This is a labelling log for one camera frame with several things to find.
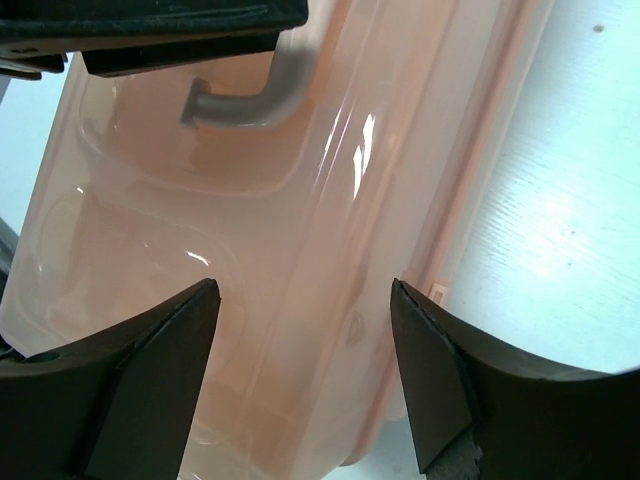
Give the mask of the pink plastic toolbox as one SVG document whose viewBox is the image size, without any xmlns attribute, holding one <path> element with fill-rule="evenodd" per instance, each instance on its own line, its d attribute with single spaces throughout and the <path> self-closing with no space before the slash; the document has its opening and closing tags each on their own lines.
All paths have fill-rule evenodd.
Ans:
<svg viewBox="0 0 640 480">
<path fill-rule="evenodd" d="M 391 284 L 447 296 L 551 3 L 310 9 L 273 53 L 113 79 L 74 56 L 1 303 L 31 356 L 215 279 L 184 479 L 320 479 L 401 414 Z"/>
</svg>

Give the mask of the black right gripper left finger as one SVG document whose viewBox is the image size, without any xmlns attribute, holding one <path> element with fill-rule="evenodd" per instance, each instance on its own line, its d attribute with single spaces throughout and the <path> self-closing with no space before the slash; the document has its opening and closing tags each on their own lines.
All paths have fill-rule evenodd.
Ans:
<svg viewBox="0 0 640 480">
<path fill-rule="evenodd" d="M 221 305 L 212 279 L 32 356 L 1 346 L 5 479 L 175 479 Z"/>
</svg>

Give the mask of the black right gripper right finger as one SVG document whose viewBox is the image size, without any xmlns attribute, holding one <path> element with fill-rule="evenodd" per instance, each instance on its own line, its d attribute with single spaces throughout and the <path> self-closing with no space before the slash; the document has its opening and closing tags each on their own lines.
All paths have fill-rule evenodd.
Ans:
<svg viewBox="0 0 640 480">
<path fill-rule="evenodd" d="M 639 372 L 515 347 L 395 280 L 390 313 L 419 472 L 429 479 L 635 479 Z"/>
</svg>

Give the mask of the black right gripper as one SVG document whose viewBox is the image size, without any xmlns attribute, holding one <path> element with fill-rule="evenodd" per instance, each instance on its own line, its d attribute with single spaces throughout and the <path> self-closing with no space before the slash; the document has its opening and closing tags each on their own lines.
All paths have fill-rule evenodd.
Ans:
<svg viewBox="0 0 640 480">
<path fill-rule="evenodd" d="M 306 1 L 4 1 L 1 73 L 58 74 L 70 53 L 117 77 L 270 52 L 308 18 Z"/>
</svg>

